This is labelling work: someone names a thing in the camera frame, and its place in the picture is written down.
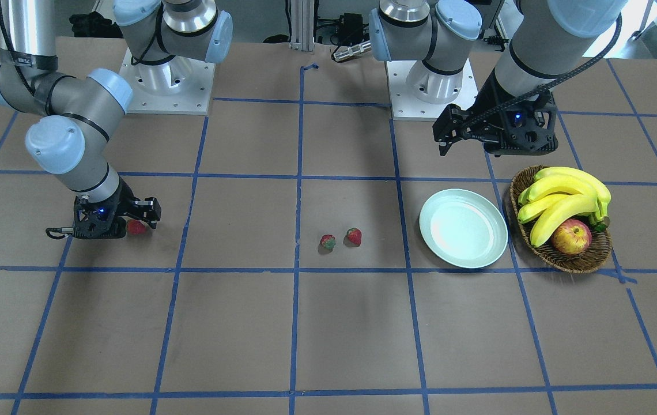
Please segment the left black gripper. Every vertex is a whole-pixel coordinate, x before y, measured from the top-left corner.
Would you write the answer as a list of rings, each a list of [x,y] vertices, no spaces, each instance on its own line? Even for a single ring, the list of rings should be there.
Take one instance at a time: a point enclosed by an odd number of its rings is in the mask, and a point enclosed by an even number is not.
[[[484,149],[501,155],[539,156],[558,148],[555,134],[558,108],[550,91],[526,98],[468,125],[473,113],[450,103],[432,124],[439,155],[445,157],[452,145],[478,135]]]

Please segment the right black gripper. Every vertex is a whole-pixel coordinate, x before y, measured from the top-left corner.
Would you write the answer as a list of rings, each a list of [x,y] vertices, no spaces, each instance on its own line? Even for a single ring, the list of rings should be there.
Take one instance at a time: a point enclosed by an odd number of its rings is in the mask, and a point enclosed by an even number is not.
[[[161,206],[156,197],[139,200],[122,181],[112,196],[100,202],[75,197],[72,236],[78,239],[120,239],[127,234],[124,216],[156,229],[161,220]]]

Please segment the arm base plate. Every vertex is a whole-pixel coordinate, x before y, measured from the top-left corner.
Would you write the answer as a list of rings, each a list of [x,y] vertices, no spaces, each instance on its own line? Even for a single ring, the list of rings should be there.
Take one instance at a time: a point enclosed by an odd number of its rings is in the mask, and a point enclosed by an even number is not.
[[[126,50],[119,74],[133,88],[128,113],[142,115],[207,115],[215,68],[212,63],[176,56],[159,65],[131,65]]]
[[[449,104],[467,110],[478,94],[470,61],[452,76],[429,71],[421,61],[391,61],[386,69],[394,120],[431,122]]]

